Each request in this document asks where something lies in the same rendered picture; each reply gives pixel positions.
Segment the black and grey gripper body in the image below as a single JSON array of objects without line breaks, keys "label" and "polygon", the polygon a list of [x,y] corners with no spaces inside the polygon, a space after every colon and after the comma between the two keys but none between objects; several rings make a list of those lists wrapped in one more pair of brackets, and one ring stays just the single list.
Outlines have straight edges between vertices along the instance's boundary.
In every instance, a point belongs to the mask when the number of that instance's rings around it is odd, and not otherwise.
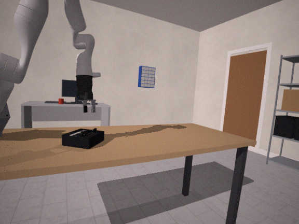
[{"label": "black and grey gripper body", "polygon": [[90,65],[76,66],[77,100],[93,100],[92,78],[101,77],[101,73],[93,73]]}]

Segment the black lighting desk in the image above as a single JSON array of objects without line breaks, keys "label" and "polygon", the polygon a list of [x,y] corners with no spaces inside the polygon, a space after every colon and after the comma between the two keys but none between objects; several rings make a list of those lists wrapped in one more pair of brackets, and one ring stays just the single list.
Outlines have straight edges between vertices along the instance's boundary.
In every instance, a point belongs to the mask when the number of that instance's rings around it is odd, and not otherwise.
[{"label": "black lighting desk", "polygon": [[78,129],[62,135],[62,145],[90,149],[98,143],[104,141],[104,131],[97,128]]}]

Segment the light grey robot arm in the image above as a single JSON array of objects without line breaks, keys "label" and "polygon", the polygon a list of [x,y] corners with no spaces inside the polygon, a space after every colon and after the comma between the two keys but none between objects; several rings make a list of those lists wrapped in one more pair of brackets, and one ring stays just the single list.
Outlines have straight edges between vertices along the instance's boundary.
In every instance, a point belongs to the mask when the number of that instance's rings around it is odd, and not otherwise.
[{"label": "light grey robot arm", "polygon": [[[79,0],[64,0],[64,9],[76,49],[85,49],[76,56],[77,65],[90,65],[95,45],[91,34],[79,34],[86,29],[86,23]],[[49,0],[21,0],[14,15],[14,23],[21,46],[21,58],[0,53],[0,113],[14,88],[20,84],[48,16]],[[3,80],[2,80],[3,79]],[[7,81],[8,80],[8,81]]]}]

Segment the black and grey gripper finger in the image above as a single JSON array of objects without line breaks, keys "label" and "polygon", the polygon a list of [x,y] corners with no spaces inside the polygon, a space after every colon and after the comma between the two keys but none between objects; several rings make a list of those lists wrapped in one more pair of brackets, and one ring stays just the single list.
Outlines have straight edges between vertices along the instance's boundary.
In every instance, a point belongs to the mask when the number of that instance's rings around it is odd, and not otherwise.
[{"label": "black and grey gripper finger", "polygon": [[91,113],[95,113],[96,112],[96,100],[87,100],[87,101],[91,101]]},{"label": "black and grey gripper finger", "polygon": [[87,113],[87,100],[78,100],[79,102],[83,102],[83,112]]}]

